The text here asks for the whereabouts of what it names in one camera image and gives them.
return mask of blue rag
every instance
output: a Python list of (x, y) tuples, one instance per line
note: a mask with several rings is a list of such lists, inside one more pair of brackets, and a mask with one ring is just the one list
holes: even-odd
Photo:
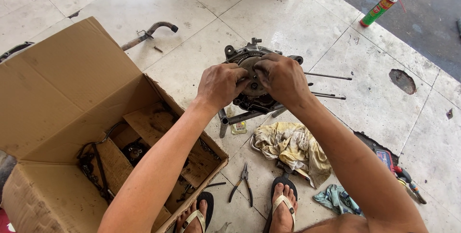
[(313, 198), (315, 201), (337, 214), (351, 213), (365, 217), (362, 209), (355, 203), (349, 194), (347, 194), (342, 186), (331, 184), (325, 191), (321, 191)]

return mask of spray can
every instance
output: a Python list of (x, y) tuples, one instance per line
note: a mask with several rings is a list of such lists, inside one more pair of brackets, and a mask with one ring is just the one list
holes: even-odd
[(360, 25), (363, 27), (370, 26), (379, 16), (383, 15), (385, 11), (387, 11), (397, 0), (381, 0), (378, 2), (376, 6), (372, 8), (370, 12), (368, 12), (365, 17), (360, 20)]

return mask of forearm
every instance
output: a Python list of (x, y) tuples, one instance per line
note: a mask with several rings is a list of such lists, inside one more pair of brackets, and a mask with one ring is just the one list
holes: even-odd
[(199, 99), (191, 103), (136, 165), (105, 212), (99, 232), (150, 232), (190, 150), (215, 114)]
[(396, 222), (396, 218), (419, 217), (411, 198), (377, 156), (316, 97), (289, 110), (319, 142), (342, 186), (367, 218)]

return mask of flip flop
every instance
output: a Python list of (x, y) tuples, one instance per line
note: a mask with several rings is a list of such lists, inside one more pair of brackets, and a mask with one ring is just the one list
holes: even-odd
[[(293, 194), (296, 197), (296, 201), (298, 201), (298, 191), (296, 190), (295, 184), (288, 180), (288, 178), (285, 177), (277, 177), (275, 178), (274, 182), (272, 183), (271, 187), (271, 202), (272, 199), (274, 198), (274, 191), (275, 191), (275, 186), (278, 183), (283, 183), (284, 185), (288, 185), (290, 189), (293, 189)], [(269, 229), (271, 228), (271, 223), (272, 223), (272, 215), (274, 211), (277, 209), (277, 207), (280, 205), (280, 203), (285, 202), (285, 205), (287, 205), (288, 209), (291, 212), (291, 217), (293, 218), (293, 226), (291, 227), (291, 232), (295, 230), (295, 210), (293, 209), (293, 206), (291, 205), (291, 202), (285, 197), (285, 195), (280, 195), (280, 197), (275, 200), (274, 204), (272, 205), (271, 212), (269, 213), (269, 216), (266, 221), (266, 225), (264, 226), (264, 230), (262, 231), (263, 233), (269, 233)]]
[[(208, 208), (206, 208), (206, 219), (203, 217), (202, 213), (199, 211), (199, 204), (201, 200), (205, 200), (206, 203), (208, 204)], [(184, 230), (186, 230), (189, 223), (197, 217), (202, 227), (202, 233), (205, 233), (206, 229), (208, 228), (208, 225), (210, 225), (211, 217), (213, 216), (213, 207), (214, 207), (213, 194), (207, 191), (203, 191), (201, 194), (199, 194), (199, 196), (197, 196), (197, 207), (196, 207), (197, 210), (192, 212), (189, 215), (189, 217), (187, 217), (186, 221), (184, 221), (184, 224), (182, 225), (179, 232), (183, 233)], [(176, 233), (176, 225), (177, 224), (175, 223), (174, 228), (173, 228), (173, 233)]]

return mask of asphalt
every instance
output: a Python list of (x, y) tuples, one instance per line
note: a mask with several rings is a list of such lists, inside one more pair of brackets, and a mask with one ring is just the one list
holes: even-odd
[[(345, 0), (364, 14), (379, 0)], [(461, 82), (461, 0), (401, 0), (376, 22)]]

